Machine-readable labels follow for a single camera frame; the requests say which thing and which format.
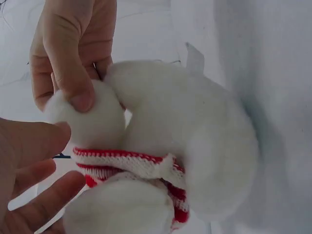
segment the finger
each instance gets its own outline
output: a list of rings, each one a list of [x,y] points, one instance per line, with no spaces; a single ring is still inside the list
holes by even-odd
[[[66,99],[81,112],[88,111],[95,98],[78,52],[79,39],[90,22],[92,7],[92,1],[48,0],[43,10],[43,44],[55,81]]]
[[[101,79],[104,79],[104,77],[106,75],[107,68],[112,63],[113,63],[113,60],[112,60],[111,56],[109,56],[105,59],[102,59],[102,60],[95,63],[97,72],[98,72]]]
[[[18,169],[15,177],[12,199],[49,177],[55,170],[56,165],[53,159],[48,159],[32,166]]]
[[[42,234],[65,234],[65,229],[63,226],[63,219],[59,219],[49,228],[47,228]]]
[[[29,229],[35,232],[74,198],[84,185],[81,173],[69,172],[30,203],[13,212],[19,214]]]
[[[13,149],[11,160],[17,168],[50,159],[66,147],[71,130],[67,123],[28,123],[4,120],[8,144]]]
[[[38,108],[43,111],[46,102],[53,95],[50,60],[43,47],[43,13],[40,16],[30,48],[29,63],[32,74],[33,96]]]

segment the plush head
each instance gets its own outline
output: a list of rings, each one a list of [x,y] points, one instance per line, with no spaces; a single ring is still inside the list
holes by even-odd
[[[258,144],[231,93],[158,61],[116,63],[97,86],[99,105],[90,113],[75,112],[60,93],[46,109],[53,122],[69,122],[78,147],[73,159],[95,186],[67,208],[69,234],[164,234],[187,220],[188,204],[205,222],[239,207],[253,181]],[[119,101],[132,112],[125,130]],[[79,135],[90,129],[84,142]],[[117,217],[132,221],[118,226]]]

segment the fingernail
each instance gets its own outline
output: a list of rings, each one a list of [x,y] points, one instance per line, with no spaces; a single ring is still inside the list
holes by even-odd
[[[71,135],[71,128],[69,126],[69,124],[67,122],[58,122],[55,124],[56,126],[58,126],[59,128],[62,129],[62,131],[68,135],[70,137]]]
[[[87,112],[92,107],[92,99],[89,93],[83,93],[73,97],[71,104],[77,111]]]

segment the plush body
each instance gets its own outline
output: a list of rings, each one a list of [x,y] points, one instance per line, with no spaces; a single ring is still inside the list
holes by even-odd
[[[258,145],[249,118],[230,92],[204,76],[192,75],[185,68],[157,61],[116,63],[109,67],[104,83],[94,81],[94,84],[95,88],[105,87],[96,88],[97,97],[109,97],[98,98],[98,105],[90,114],[75,112],[65,104],[60,94],[52,97],[46,108],[51,122],[69,122],[73,131],[71,141],[74,145],[86,148],[96,146],[99,149],[117,148],[158,157],[171,153],[177,157],[178,164],[185,168],[188,202],[200,218],[207,222],[222,220],[238,208],[253,181]],[[109,92],[103,94],[105,89],[109,89]],[[102,105],[111,100],[114,104]],[[124,118],[120,107],[115,106],[118,101],[133,114],[125,131],[120,129],[124,128]],[[114,137],[108,143],[106,139],[110,134]],[[81,136],[88,136],[85,141],[87,144]],[[131,186],[126,190],[129,194],[135,192]],[[98,193],[100,192],[94,189],[82,199],[86,200],[88,196],[87,200],[90,203],[94,197],[97,203],[101,203]],[[146,190],[145,194],[136,195],[139,199],[144,199],[148,193],[150,196],[155,194],[152,190]],[[122,195],[124,199],[130,196],[127,193]],[[155,203],[150,201],[148,210],[154,213],[150,225],[144,226],[143,224],[148,222],[145,220],[141,224],[136,223],[136,228],[124,227],[123,231],[108,233],[164,233],[163,227],[166,222],[160,217],[169,217],[171,206],[160,197],[159,202],[156,202],[156,212]],[[73,206],[75,203],[78,206],[79,199],[74,201]],[[166,205],[167,210],[162,210],[161,207]],[[89,215],[99,213],[97,210],[92,211],[92,207],[85,206],[81,209],[81,215],[86,209]],[[79,212],[78,209],[74,210],[75,212],[70,213],[72,216]],[[146,216],[146,212],[148,211],[141,210],[131,213],[120,209],[118,213],[128,217],[143,217]],[[103,218],[110,216],[109,212],[105,211],[100,215]],[[67,227],[74,225],[75,219],[65,220],[69,220],[70,223],[67,223]],[[96,234],[103,229],[105,228],[98,227],[90,233]]]

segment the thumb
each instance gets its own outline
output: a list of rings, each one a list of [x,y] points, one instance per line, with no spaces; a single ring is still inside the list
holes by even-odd
[[[46,1],[43,46],[53,69],[56,86],[77,111],[87,112],[93,106],[95,95],[91,79],[80,60],[78,44],[90,21],[92,4],[91,1],[85,1],[90,2],[90,6],[81,9],[76,2],[69,2]]]

